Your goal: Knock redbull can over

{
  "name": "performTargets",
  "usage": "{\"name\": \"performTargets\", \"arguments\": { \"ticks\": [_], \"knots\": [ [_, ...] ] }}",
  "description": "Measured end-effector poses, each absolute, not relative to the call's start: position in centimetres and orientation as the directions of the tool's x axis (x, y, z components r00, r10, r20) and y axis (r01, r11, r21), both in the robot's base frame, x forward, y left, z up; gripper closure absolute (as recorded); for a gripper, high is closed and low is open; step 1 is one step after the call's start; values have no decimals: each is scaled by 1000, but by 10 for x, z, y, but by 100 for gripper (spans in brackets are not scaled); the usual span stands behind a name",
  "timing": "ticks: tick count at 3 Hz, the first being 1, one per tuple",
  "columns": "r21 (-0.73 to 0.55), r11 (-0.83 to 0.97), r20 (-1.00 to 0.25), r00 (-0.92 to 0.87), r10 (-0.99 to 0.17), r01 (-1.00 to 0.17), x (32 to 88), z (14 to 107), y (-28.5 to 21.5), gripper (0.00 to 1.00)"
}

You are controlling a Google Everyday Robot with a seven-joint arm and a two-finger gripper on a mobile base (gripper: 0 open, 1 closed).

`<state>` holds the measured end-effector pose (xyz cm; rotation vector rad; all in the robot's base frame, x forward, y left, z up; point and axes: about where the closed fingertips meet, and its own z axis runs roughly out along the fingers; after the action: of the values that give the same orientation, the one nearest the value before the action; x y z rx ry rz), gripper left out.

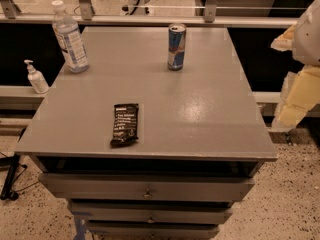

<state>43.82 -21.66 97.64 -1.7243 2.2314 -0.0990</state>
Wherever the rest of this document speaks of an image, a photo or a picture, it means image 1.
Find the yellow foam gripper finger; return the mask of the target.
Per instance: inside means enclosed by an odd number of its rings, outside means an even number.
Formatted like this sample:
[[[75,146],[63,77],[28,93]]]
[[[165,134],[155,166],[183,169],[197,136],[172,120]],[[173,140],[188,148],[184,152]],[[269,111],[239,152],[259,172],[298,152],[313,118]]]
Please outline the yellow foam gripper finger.
[[[271,129],[289,132],[320,102],[320,67],[305,65],[284,79]]]
[[[285,32],[279,35],[271,43],[271,48],[277,51],[291,51],[295,26],[290,26]]]

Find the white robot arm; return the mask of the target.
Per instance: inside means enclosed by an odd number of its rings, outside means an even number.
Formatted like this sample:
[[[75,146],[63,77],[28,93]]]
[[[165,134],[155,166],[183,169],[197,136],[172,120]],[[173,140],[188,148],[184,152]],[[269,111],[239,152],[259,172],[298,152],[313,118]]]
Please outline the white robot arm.
[[[298,73],[289,72],[284,79],[271,129],[289,132],[320,103],[320,0],[314,0],[290,26],[271,43],[271,48],[291,51],[302,63]]]

